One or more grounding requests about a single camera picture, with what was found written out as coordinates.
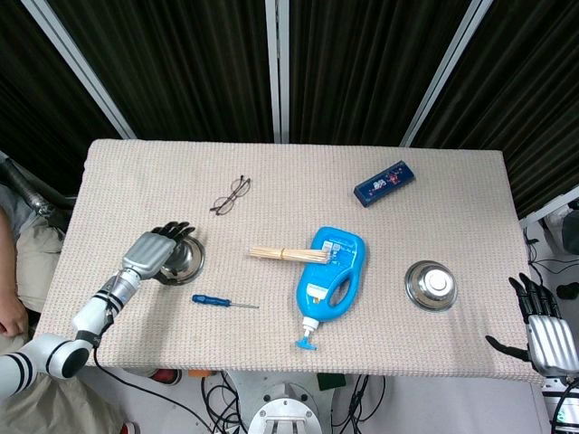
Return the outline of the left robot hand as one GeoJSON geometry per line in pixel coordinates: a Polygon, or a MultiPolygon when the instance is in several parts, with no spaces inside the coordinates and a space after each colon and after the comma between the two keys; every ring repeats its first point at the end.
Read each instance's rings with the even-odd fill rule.
{"type": "Polygon", "coordinates": [[[189,222],[169,222],[141,234],[122,259],[122,268],[136,272],[142,280],[151,279],[195,227],[189,222]]]}

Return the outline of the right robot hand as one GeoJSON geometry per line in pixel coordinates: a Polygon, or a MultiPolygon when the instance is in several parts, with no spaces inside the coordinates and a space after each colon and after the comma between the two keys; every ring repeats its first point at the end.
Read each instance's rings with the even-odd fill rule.
{"type": "Polygon", "coordinates": [[[525,349],[507,346],[487,335],[486,341],[496,351],[530,363],[545,378],[576,377],[578,353],[570,326],[562,318],[552,292],[521,273],[508,279],[515,290],[527,333],[525,349]]]}

